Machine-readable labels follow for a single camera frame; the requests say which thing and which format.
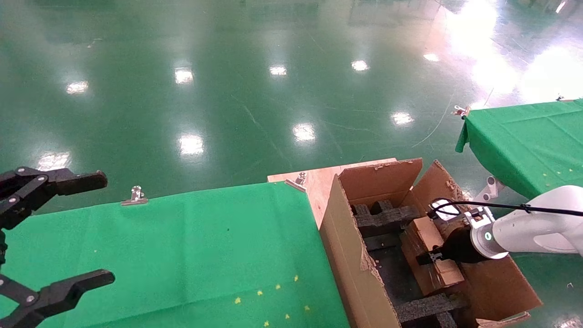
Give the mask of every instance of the open cardboard box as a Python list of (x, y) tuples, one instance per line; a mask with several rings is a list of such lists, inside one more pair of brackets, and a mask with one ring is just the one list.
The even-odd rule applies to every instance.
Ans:
[[(422, 167), (423, 161), (418, 158), (346, 169), (334, 177), (320, 234), (352, 327), (401, 327), (395, 307), (414, 288), (407, 289), (408, 294), (392, 292), (407, 282), (394, 272), (384, 273), (386, 268), (380, 269), (381, 265), (371, 258), (350, 206), (366, 204), (370, 208), (376, 201), (390, 200), (396, 207), (414, 205), (423, 216), (437, 197), (462, 200), (461, 189), (437, 161), (413, 186)], [(460, 224), (437, 228), (446, 239)], [(402, 256), (401, 250), (394, 248)], [(542, 304), (510, 256), (477, 264), (460, 263), (459, 268), (465, 280), (456, 285), (456, 290), (469, 307), (462, 315), (466, 319), (458, 326), (506, 327), (526, 320), (530, 317), (528, 310)]]

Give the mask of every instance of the black cable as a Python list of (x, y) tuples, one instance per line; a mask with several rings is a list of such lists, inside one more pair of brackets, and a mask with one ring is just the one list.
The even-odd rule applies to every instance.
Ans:
[(523, 210), (527, 213), (529, 213), (529, 212), (545, 212), (545, 213), (566, 214), (566, 215), (574, 215), (576, 217), (583, 217), (583, 212), (579, 212), (579, 211), (560, 210), (558, 208), (533, 207), (533, 206), (530, 206), (528, 204), (505, 205), (505, 204), (482, 203), (479, 201), (450, 201), (449, 203), (441, 204), (438, 207), (433, 208), (432, 210), (434, 212), (439, 212), (439, 213), (448, 214), (448, 215), (456, 215), (456, 216), (459, 215), (458, 213), (449, 213), (449, 212), (445, 212), (445, 211), (440, 210), (441, 208), (449, 206), (449, 205), (476, 205), (476, 206), (486, 206), (486, 207), (499, 207), (499, 208), (509, 208), (511, 210)]

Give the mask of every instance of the green tablecloth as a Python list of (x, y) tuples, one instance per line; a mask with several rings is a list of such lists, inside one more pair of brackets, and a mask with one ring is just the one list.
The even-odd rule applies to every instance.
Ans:
[(583, 100), (472, 110), (458, 145), (527, 198), (583, 186)]
[(349, 327), (306, 194), (283, 182), (33, 216), (7, 242), (2, 273), (36, 289), (116, 275), (43, 328)]

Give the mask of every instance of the metal clip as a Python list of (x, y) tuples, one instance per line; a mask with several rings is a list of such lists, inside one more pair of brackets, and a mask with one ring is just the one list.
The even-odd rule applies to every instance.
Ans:
[(121, 202), (122, 206), (129, 206), (129, 205), (138, 205), (138, 204), (146, 204), (147, 198), (144, 198), (144, 193), (142, 192), (142, 188), (140, 186), (134, 186), (132, 188), (132, 198), (129, 200), (124, 200)]
[(305, 193), (305, 187), (304, 187), (304, 183), (305, 183), (305, 178), (306, 178), (306, 173), (305, 172), (301, 172), (297, 178), (296, 181), (291, 181), (290, 179), (286, 179), (286, 184), (294, 187), (297, 190), (300, 190), (302, 193)]
[(472, 108), (470, 106), (466, 107), (466, 108), (461, 108), (458, 105), (454, 106), (455, 111), (452, 111), (451, 113), (453, 115), (459, 115), (462, 118), (464, 118), (465, 116), (468, 116), (468, 114), (470, 113), (470, 111), (472, 110)]

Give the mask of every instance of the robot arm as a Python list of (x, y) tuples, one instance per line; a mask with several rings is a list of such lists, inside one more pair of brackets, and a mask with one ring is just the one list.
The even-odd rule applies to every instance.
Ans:
[[(6, 235), (56, 195), (71, 195), (104, 188), (107, 178), (101, 171), (76, 175), (69, 169), (38, 171), (21, 167), (0, 174), (0, 267), (6, 262)], [(31, 328), (44, 319), (69, 311), (81, 296), (92, 289), (113, 283), (107, 270), (97, 270), (57, 281), (36, 292), (0, 274), (0, 295), (18, 304), (7, 317), (0, 318), (3, 328)]]
[[(455, 209), (452, 205), (445, 200), (432, 204), (436, 209), (434, 219), (461, 219), (468, 225), (453, 231), (441, 247), (418, 256), (419, 264), (439, 259), (477, 263), (501, 259), (508, 252), (579, 253), (583, 256), (582, 187), (562, 186), (550, 190), (499, 219), (494, 219), (487, 207), (452, 213)], [(448, 214), (439, 212), (440, 208), (447, 209)]]

